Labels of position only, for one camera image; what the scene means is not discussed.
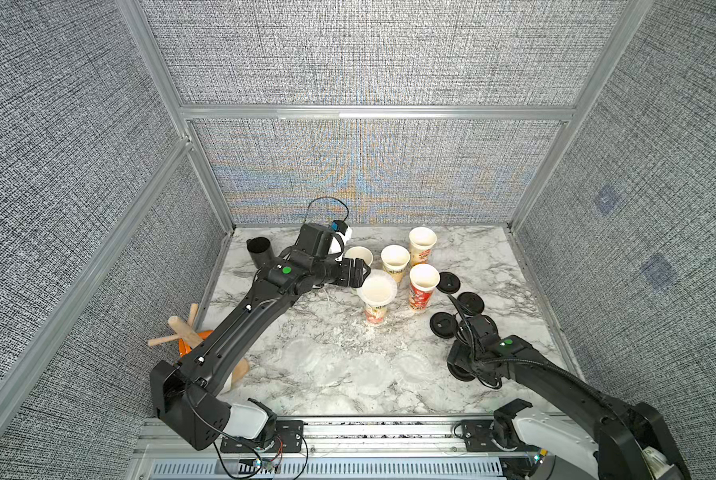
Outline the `black plastic cup lid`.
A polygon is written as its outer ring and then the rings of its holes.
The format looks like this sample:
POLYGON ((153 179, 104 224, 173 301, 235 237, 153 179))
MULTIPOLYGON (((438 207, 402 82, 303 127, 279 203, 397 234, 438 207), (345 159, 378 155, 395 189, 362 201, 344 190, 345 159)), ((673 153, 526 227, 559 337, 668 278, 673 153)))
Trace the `black plastic cup lid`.
POLYGON ((430 318, 430 329, 439 338, 451 339, 458 331, 458 321, 455 315, 447 312, 437 312, 430 318))
POLYGON ((465 368, 460 362, 448 362, 447 367, 451 375, 462 382, 471 382, 476 379, 476 376, 472 374, 467 368, 465 368))
POLYGON ((482 314, 485 310, 485 303, 482 297, 475 292, 462 292, 457 300, 466 316, 482 314))
POLYGON ((437 285, 437 289, 446 294, 453 295, 460 291, 462 283, 460 278, 449 271, 440 272, 440 280, 437 285))

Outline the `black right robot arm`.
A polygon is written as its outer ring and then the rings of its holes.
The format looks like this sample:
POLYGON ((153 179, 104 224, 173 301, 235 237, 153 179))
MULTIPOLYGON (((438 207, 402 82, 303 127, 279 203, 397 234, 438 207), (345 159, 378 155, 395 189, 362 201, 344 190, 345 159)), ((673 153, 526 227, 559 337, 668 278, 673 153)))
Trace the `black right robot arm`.
POLYGON ((497 390, 505 380, 543 397, 567 416, 558 421, 516 399, 498 408, 483 440, 502 451, 541 447, 595 479, 687 479, 664 417, 651 405, 605 394, 544 357, 526 340, 500 337, 483 315, 441 312, 434 333, 453 342, 447 357, 458 380, 497 390))

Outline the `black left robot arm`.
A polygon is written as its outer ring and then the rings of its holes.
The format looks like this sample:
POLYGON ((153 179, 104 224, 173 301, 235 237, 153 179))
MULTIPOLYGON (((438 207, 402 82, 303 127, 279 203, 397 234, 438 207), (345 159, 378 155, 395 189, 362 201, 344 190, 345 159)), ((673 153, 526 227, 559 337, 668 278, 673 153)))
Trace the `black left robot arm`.
POLYGON ((371 273, 360 259, 275 259, 260 268, 249 292, 213 333, 181 359, 150 373, 156 417, 196 450, 217 440, 233 418, 218 399, 230 374, 262 333, 300 297, 327 284, 359 288, 371 273))

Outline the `red milk tea paper cup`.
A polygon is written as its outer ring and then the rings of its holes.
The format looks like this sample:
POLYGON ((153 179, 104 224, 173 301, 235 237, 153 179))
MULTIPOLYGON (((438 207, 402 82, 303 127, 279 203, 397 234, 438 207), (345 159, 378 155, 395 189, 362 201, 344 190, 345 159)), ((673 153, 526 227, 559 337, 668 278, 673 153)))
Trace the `red milk tea paper cup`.
POLYGON ((420 263, 412 267, 409 278, 409 305, 415 311, 424 311, 440 282, 440 273, 432 265, 420 263))

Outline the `back left paper cup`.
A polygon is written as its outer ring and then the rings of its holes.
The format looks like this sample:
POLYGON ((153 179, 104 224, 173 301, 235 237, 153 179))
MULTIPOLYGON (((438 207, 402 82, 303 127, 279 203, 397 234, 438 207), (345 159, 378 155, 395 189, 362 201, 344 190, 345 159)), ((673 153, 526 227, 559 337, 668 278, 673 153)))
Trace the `back left paper cup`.
POLYGON ((365 265, 368 267, 370 267, 372 265, 373 260, 374 260, 374 256, 373 256, 372 252, 368 248, 363 247, 363 246, 354 246, 354 247, 349 248, 346 251, 344 257, 349 258, 349 259, 363 260, 365 265))

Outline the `middle yellow paper cup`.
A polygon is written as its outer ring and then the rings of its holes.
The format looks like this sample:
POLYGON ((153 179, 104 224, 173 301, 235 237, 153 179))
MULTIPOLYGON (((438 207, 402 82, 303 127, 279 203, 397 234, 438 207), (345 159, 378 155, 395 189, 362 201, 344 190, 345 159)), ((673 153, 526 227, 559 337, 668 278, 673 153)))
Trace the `middle yellow paper cup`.
POLYGON ((410 252, 401 245, 388 245, 381 252, 383 270, 398 284, 402 282, 410 260, 410 252))

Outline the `back right paper cup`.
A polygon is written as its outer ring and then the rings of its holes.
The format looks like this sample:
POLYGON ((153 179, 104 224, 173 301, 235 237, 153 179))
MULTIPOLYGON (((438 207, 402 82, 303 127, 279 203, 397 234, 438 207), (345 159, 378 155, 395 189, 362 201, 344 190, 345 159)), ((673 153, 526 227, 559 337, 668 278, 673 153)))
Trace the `back right paper cup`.
POLYGON ((409 232, 409 251, 413 266, 427 263, 431 256, 433 247, 437 243, 436 233, 424 226, 415 227, 409 232))

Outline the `black cylindrical cup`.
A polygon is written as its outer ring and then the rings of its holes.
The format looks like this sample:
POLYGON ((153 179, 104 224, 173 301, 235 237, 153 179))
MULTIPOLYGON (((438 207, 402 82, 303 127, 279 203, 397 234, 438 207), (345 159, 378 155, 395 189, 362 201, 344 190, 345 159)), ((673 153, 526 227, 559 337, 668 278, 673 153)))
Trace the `black cylindrical cup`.
POLYGON ((246 242, 247 252, 257 270, 275 258, 272 242, 264 236, 249 239, 246 242))

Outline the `wooden mug tree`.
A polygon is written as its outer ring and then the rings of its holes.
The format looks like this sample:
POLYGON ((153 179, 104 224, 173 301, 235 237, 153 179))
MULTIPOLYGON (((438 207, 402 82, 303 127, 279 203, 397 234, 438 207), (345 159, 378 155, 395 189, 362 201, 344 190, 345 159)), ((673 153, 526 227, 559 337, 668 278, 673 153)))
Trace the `wooden mug tree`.
MULTIPOLYGON (((184 321, 178 316, 173 316, 168 320, 170 328, 174 334, 153 338, 147 341, 149 347, 162 345, 172 341, 180 342, 180 352, 182 356, 190 353, 194 347, 197 347, 203 340, 206 340, 212 333, 212 330, 198 332, 194 329, 195 321, 199 313, 200 306, 193 303, 190 308, 188 320, 184 321)), ((235 366, 225 386, 221 390, 222 393, 229 391, 233 385, 242 380, 250 371, 250 363, 246 358, 240 360, 235 366)))

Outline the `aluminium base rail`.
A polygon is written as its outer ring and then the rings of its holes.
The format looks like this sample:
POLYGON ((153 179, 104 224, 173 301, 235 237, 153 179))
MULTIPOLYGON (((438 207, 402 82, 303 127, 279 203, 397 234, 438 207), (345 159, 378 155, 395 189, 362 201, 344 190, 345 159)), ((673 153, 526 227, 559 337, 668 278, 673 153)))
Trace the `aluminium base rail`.
POLYGON ((158 420, 146 422, 128 479, 594 479, 541 447, 477 451, 465 426, 488 414, 285 417, 292 432, 263 457, 242 447, 196 451, 158 420))

